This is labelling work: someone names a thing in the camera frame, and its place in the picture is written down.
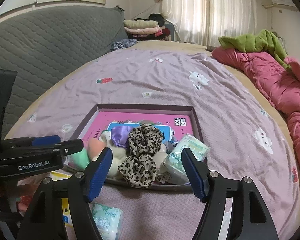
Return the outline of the hand with red nails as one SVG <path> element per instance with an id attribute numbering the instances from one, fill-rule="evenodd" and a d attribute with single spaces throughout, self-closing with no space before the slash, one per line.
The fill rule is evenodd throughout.
<path id="1" fill-rule="evenodd" d="M 7 197 L 8 193 L 12 193 L 13 191 L 15 191 L 17 198 L 21 198 L 24 196 L 32 198 L 37 187 L 38 186 L 36 184 L 20 184 L 19 182 L 17 182 L 16 186 L 11 186 L 8 189 L 6 189 L 5 186 L 0 186 L 0 197 Z"/>

